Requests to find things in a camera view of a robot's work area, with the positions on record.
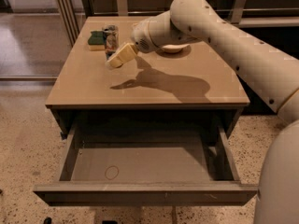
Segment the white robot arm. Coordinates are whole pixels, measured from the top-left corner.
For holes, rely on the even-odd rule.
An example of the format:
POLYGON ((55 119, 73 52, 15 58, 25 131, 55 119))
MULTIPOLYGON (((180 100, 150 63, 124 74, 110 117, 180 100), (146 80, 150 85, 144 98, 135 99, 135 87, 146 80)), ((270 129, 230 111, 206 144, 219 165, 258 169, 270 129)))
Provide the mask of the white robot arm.
POLYGON ((107 60, 119 68, 139 52, 204 41, 287 123, 261 170, 254 224, 299 224, 299 60, 221 19, 206 0, 173 0, 141 21, 107 60))

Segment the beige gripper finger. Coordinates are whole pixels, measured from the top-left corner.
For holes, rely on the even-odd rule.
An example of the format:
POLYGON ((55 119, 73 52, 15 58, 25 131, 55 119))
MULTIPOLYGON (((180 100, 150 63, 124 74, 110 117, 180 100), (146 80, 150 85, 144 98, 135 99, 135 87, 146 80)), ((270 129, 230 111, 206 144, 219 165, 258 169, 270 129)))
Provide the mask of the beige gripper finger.
POLYGON ((123 43, 106 61, 108 69, 116 69, 133 60, 138 53, 134 43, 123 43))

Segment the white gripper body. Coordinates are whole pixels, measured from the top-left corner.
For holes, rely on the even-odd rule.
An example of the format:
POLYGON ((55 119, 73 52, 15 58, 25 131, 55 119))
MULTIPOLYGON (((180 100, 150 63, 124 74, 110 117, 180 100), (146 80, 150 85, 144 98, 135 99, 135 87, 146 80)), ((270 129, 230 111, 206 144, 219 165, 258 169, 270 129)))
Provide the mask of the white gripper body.
POLYGON ((150 53, 156 50, 156 46, 150 38, 149 25, 150 20, 145 19, 135 23, 132 27, 131 40, 136 48, 143 53, 150 53))

